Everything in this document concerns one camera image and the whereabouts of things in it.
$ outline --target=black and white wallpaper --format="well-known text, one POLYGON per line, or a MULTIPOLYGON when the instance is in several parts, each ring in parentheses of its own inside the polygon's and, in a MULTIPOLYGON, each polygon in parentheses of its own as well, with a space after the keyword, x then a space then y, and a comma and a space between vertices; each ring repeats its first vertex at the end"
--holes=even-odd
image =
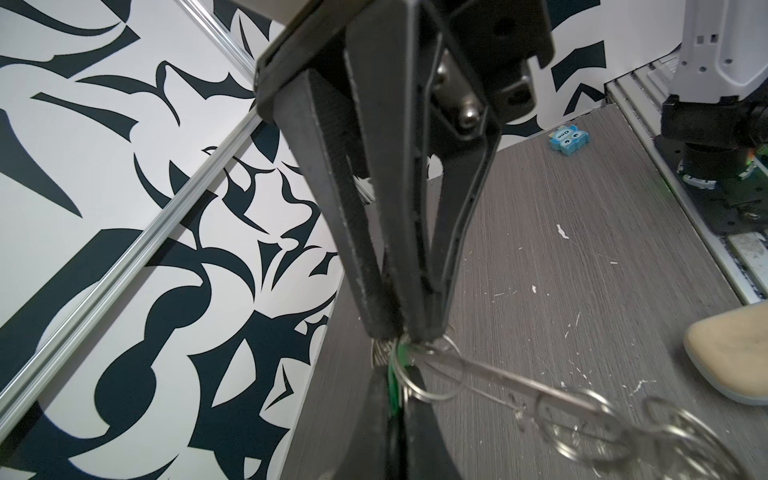
MULTIPOLYGON (((283 28, 200 3, 254 57, 283 28)), ((549 0, 556 57, 502 146, 679 43, 682 0, 634 3, 549 0)), ((0 384, 243 118, 251 81, 174 0, 0 0, 0 384)), ((279 477, 343 273, 279 131, 251 140, 0 445, 0 480, 279 477)))

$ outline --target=scratch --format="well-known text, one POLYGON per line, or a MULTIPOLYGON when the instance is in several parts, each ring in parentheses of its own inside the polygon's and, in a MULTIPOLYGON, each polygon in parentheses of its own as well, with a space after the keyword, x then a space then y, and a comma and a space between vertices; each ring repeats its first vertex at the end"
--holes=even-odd
POLYGON ((637 382, 637 387, 635 387, 635 389, 632 391, 632 393, 629 394, 629 396, 632 396, 635 393, 640 392, 640 387, 643 386, 644 383, 656 383, 656 380, 641 380, 640 382, 637 382))
POLYGON ((560 234, 561 237, 565 238, 566 240, 571 239, 568 235, 565 234, 565 232, 563 231, 563 227, 561 227, 559 223, 558 223, 558 233, 560 234))

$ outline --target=gray wooden table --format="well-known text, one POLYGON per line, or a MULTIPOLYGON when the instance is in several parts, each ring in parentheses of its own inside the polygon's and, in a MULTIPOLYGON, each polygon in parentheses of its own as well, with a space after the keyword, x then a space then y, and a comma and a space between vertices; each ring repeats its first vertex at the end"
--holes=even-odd
MULTIPOLYGON (((739 306, 735 294, 619 110, 575 123, 591 143, 571 157, 550 150, 545 136, 498 153, 464 245, 452 337, 478 361, 593 389, 635 422, 645 396, 663 396, 702 418, 763 478, 768 409, 715 392, 681 344, 691 323, 739 306)), ((366 390, 369 348, 345 284, 284 479, 315 479, 338 465, 366 390)), ((435 411, 467 479, 597 478, 484 399, 465 392, 435 411)))

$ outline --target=silver wire object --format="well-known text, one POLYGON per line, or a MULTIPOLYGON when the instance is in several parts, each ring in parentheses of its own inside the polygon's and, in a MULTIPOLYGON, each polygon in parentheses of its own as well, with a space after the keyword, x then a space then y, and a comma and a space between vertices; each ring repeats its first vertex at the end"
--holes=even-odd
POLYGON ((410 395, 423 402, 443 402, 467 389, 515 412, 518 424, 522 419, 532 420, 544 440, 570 460, 595 471, 625 471, 639 465, 641 460, 657 471, 658 478, 750 480, 752 477, 733 453, 703 422, 690 412, 680 409, 658 397, 643 401, 643 412, 651 422, 649 427, 633 425, 603 396, 589 389, 570 387, 553 388, 542 383, 475 362, 461 356, 456 344, 447 336, 450 345, 439 348, 433 345, 410 343, 401 339, 392 346, 390 365, 400 385, 410 395), (436 375, 456 384, 445 394, 437 394, 419 388, 400 365, 396 351, 405 346, 413 363, 431 370, 436 375), (456 379, 434 367, 440 364, 457 369, 456 379), (518 404, 513 395, 511 402, 490 393, 466 385, 466 375, 485 379, 516 393, 534 399, 529 411, 525 403, 518 404), (563 425, 552 419, 553 411, 580 422, 579 425, 563 425))

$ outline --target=blue owl toy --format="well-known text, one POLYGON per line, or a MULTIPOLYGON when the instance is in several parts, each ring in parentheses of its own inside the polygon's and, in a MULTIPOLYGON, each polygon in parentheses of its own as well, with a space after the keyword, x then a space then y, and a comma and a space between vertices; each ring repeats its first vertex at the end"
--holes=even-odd
POLYGON ((550 133, 549 137, 549 146, 552 150, 559 150, 568 156, 589 142, 589 134, 576 128, 576 125, 569 127, 563 125, 550 133))

